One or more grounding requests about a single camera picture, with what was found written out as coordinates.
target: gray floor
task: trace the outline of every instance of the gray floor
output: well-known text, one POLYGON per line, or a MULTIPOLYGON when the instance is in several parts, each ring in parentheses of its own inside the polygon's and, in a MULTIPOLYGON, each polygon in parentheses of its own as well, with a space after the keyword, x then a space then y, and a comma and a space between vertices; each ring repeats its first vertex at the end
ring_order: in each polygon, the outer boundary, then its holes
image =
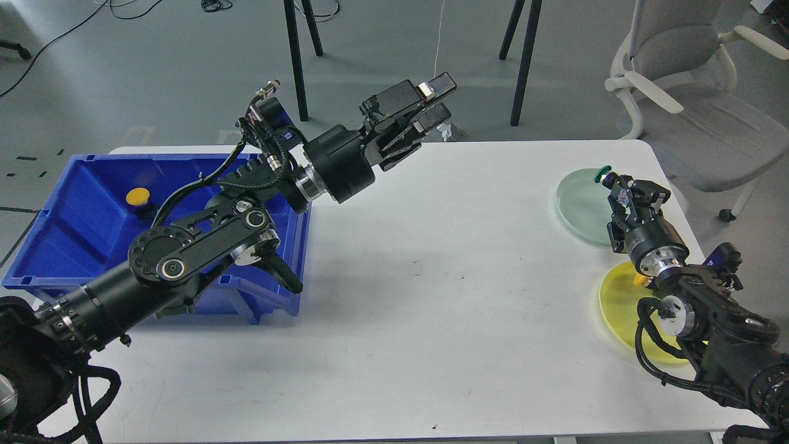
MULTIPOLYGON (((133 15, 151 4, 138 0, 118 13, 133 15)), ((516 128, 509 126, 509 114, 525 17, 510 58, 497 59, 511 4, 342 0, 341 13, 320 25, 327 52, 322 58, 310 54, 300 19, 312 115, 300 127, 314 137, 337 123, 355 126, 363 99, 404 78, 422 81, 434 70, 446 70, 459 86, 447 106, 464 140, 620 137, 614 122, 621 105, 603 89, 603 80, 630 27, 632 0, 545 3, 522 123, 516 128)), ((319 12, 333 8, 330 0, 313 0, 313 5, 319 12)), ((89 0, 0 2, 0 37, 19 40, 35 53, 95 7, 89 0)), ((721 30, 745 24, 789 45, 744 1, 724 0, 718 22, 721 30)), ((789 126, 789 64, 747 43, 729 48, 740 75, 735 95, 789 126)), ((26 65, 12 51, 0 52, 0 89, 11 85, 26 65)), ((73 154, 104 153, 120 145, 216 143, 226 137, 223 131, 233 129, 257 87, 272 78, 282 81, 279 99, 295 117, 279 2, 237 0, 229 11, 207 14, 197 2, 170 1, 134 21, 117 20, 104 10, 52 45, 23 83, 0 99, 0 207, 40 209, 73 154)), ((232 135, 226 139, 233 142, 232 135)), ((526 171, 539 165, 513 167, 526 171)), ((705 252, 723 241, 743 252, 746 263, 740 277, 746 290, 737 295, 740 302, 776 320, 784 330, 789 329, 789 276, 784 266, 789 249, 784 222, 789 218, 788 168, 785 158, 768 172, 746 211, 730 225, 715 215, 731 206, 736 190, 703 194, 679 182, 690 202, 688 218, 705 252)), ((0 210, 0 258, 7 252, 13 258, 15 244, 33 216, 0 210)), ((6 268, 0 266, 0 273, 6 268)), ((785 340, 780 347, 789 351, 785 340)), ((578 441, 710 442, 704 434, 578 441)))

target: blue plastic bin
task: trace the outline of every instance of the blue plastic bin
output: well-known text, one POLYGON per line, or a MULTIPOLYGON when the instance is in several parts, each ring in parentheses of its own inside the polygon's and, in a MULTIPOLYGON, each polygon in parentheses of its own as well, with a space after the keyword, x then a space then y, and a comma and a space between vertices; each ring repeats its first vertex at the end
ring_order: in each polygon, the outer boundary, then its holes
MULTIPOLYGON (((256 157, 242 154, 232 171, 256 157)), ((127 259, 129 244, 150 225, 125 202, 142 186, 160 205, 178 187, 214 171, 224 155, 72 156, 27 239, 2 280, 42 300, 71 292, 127 259)), ((173 211, 176 220, 204 208, 217 186, 195 191, 173 211)), ((285 198, 266 202, 282 243, 277 253, 301 279, 304 275, 309 211, 296 214, 285 198)), ((298 315, 299 295, 288 292, 263 271, 231 266, 200 297, 196 314, 239 314, 250 324, 283 309, 298 315)))

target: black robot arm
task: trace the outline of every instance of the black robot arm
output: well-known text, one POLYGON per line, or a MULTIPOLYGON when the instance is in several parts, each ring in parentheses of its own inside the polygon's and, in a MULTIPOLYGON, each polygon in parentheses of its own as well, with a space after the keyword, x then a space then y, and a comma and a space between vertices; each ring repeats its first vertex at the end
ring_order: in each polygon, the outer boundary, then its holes
POLYGON ((769 426, 769 430, 729 427, 724 442, 737 442, 740 437, 786 442, 789 356, 776 350, 778 326, 731 297, 742 289, 736 275, 740 253, 724 243, 703 264, 688 265, 688 248, 660 209, 671 196, 669 190, 618 175, 611 167, 601 168, 595 181, 611 191, 611 248, 627 253, 635 269, 651 278, 648 288, 655 297, 638 301, 638 362, 664 385, 702 392, 724 407, 749 409, 769 426), (654 311, 662 330, 676 336, 680 349, 660 337, 650 318, 654 311), (642 343, 644 331, 664 351, 688 359, 696 378, 677 378, 650 362, 642 343))
POLYGON ((277 99, 268 97, 278 86, 269 82, 238 119, 241 141, 227 160, 162 203, 151 228, 129 246, 127 262, 35 311, 23 299, 0 298, 0 441, 51 442, 37 426, 71 397, 79 422, 54 440, 84 435, 101 442, 95 421, 118 393, 120 378, 88 365, 90 353, 117 338, 129 345, 126 332, 152 314, 189 312, 232 264, 255 266, 301 292, 298 276, 276 254, 279 238, 265 202, 282 194, 303 213, 324 193, 347 200, 375 180, 374 165, 392 168, 450 118, 440 100, 455 90, 446 73, 418 86, 403 81, 361 105, 358 129, 336 126, 307 141, 277 99), (308 158, 304 166, 290 154, 299 143, 308 158), (262 154, 227 172, 246 145, 262 154), (211 185, 221 192, 205 210, 167 221, 181 199, 211 185), (93 403, 87 379, 96 377, 110 388, 93 403))

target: table surface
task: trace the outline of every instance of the table surface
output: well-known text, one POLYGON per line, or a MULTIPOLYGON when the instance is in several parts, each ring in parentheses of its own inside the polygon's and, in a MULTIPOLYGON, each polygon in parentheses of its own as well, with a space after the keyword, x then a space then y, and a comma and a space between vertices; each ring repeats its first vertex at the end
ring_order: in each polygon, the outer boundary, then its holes
MULTIPOLYGON (((94 355, 92 363, 123 380, 99 421, 105 441, 759 425, 749 412, 661 386, 604 326, 597 292, 627 257, 572 234, 555 207, 565 175, 604 164, 667 184, 641 141, 468 142, 425 144, 392 171, 376 168, 377 182, 342 205, 318 199, 298 317, 275 313, 261 325, 150 320, 132 329, 131 348, 116 342, 94 355)), ((690 261, 703 259, 676 201, 664 211, 693 251, 690 261)), ((670 370, 692 374, 688 366, 670 370)), ((67 410, 42 432, 71 424, 67 410)))

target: chair seat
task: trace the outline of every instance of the chair seat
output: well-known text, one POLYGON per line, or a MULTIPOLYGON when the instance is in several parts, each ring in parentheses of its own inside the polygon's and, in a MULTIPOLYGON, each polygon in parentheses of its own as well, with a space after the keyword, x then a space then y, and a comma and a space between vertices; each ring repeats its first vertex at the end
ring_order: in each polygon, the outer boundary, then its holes
POLYGON ((750 182, 789 147, 789 130, 731 94, 698 83, 666 92, 685 111, 670 114, 651 100, 641 100, 640 139, 652 146, 665 169, 701 191, 730 190, 750 182))

